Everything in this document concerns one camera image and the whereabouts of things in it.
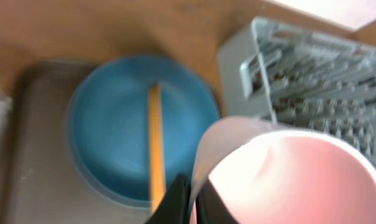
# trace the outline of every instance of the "baking sheet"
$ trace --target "baking sheet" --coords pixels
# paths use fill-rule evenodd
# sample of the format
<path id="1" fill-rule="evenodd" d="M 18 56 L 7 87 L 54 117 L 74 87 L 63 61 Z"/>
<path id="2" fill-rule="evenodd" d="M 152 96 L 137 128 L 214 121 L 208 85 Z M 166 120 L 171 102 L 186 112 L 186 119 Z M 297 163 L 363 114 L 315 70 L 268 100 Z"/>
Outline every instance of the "baking sheet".
<path id="1" fill-rule="evenodd" d="M 65 138 L 75 88 L 96 65 L 52 60 L 30 67 L 18 108 L 15 160 L 1 223 L 143 223 L 147 209 L 125 207 L 91 188 L 78 173 Z"/>

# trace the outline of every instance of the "table surface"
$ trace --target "table surface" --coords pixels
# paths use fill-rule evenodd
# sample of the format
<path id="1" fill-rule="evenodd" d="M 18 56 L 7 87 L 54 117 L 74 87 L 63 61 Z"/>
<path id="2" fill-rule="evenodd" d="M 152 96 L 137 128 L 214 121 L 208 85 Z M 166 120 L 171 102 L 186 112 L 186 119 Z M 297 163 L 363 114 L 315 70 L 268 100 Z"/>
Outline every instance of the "table surface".
<path id="1" fill-rule="evenodd" d="M 261 0 L 0 0 L 0 87 L 47 58 L 105 62 L 156 53 L 179 61 L 221 94 L 216 52 L 255 16 L 342 37 L 350 32 Z"/>

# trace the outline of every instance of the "yellow pencil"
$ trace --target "yellow pencil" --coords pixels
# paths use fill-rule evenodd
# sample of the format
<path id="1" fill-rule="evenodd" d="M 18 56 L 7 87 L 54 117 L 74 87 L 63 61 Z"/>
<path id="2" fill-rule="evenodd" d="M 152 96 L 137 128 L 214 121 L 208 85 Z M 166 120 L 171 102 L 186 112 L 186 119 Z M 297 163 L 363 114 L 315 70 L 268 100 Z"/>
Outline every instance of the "yellow pencil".
<path id="1" fill-rule="evenodd" d="M 162 91 L 159 84 L 149 90 L 149 183 L 152 214 L 166 191 L 163 159 Z"/>

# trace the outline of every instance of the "pink cup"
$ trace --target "pink cup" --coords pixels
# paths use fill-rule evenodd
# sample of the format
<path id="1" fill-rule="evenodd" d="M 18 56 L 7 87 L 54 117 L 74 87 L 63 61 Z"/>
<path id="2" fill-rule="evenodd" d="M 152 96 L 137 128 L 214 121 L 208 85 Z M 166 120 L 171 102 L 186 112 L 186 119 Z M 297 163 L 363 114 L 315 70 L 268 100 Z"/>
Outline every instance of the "pink cup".
<path id="1" fill-rule="evenodd" d="M 193 197 L 206 174 L 239 223 L 376 224 L 376 170 L 332 136 L 227 118 L 200 142 Z"/>

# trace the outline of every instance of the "white surface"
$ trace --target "white surface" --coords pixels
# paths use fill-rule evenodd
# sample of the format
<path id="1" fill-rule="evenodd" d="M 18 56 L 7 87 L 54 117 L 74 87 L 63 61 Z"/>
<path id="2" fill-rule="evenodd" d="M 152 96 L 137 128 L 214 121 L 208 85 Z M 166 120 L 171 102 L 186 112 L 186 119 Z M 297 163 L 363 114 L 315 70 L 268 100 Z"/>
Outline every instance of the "white surface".
<path id="1" fill-rule="evenodd" d="M 268 0 L 356 30 L 376 20 L 376 0 Z"/>

